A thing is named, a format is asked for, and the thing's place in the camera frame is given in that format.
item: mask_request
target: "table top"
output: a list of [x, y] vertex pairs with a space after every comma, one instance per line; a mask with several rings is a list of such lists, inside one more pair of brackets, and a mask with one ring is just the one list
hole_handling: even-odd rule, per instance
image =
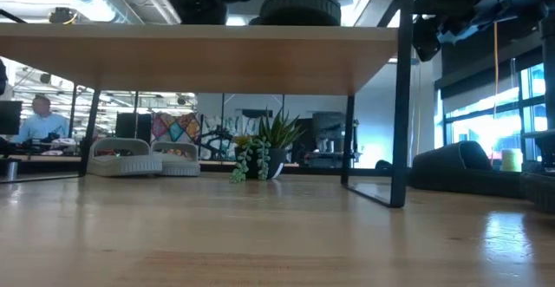
[[0, 55], [88, 88], [353, 95], [397, 29], [0, 23]]

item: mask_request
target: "blue shirt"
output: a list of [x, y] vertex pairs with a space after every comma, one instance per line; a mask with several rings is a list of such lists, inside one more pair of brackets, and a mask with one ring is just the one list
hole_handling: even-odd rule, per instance
[[44, 139], [49, 133], [60, 134], [61, 138], [68, 137], [68, 120], [59, 114], [41, 117], [34, 114], [27, 118], [19, 129], [19, 134], [11, 138], [13, 143], [21, 143], [28, 139]]

